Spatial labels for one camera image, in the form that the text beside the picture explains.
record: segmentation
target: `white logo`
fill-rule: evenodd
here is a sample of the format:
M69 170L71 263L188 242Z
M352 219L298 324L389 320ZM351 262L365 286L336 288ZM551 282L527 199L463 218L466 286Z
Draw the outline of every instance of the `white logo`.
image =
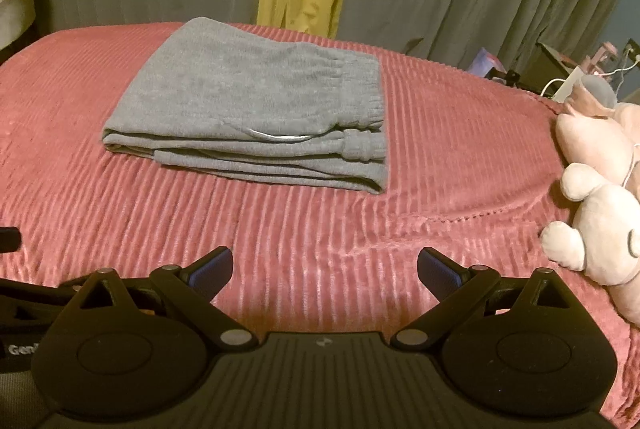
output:
M19 357L20 355L33 355L36 349L38 349L38 343L35 343L33 346L16 346L12 344L7 348L9 354L15 357Z
M316 340L316 344L321 348L324 348L324 346L330 346L332 342L333 341L327 337L323 337L322 339Z

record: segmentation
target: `bed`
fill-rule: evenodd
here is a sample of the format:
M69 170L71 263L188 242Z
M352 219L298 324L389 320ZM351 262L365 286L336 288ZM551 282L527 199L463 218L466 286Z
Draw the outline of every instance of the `bed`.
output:
M226 245L236 267L214 303L258 335L389 336L435 304L416 275L424 246L506 276L549 266L538 234L571 213L557 186L557 105L434 62L240 26L378 56L389 145L380 196L227 180L108 152L102 125L178 26L56 32L0 66L0 224L24 237L0 260L0 277L57 285L103 266L138 277ZM601 287L558 271L616 350L603 414L630 428L640 419L640 331Z

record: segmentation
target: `wall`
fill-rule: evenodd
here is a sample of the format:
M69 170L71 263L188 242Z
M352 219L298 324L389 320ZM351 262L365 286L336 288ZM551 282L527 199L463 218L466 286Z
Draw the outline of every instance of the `wall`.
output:
M622 51L629 38L640 43L640 0L618 1L609 21L598 37L597 44L610 41L619 51ZM640 89L640 70L634 68L626 72L625 82L620 88L618 99L622 100L636 89Z

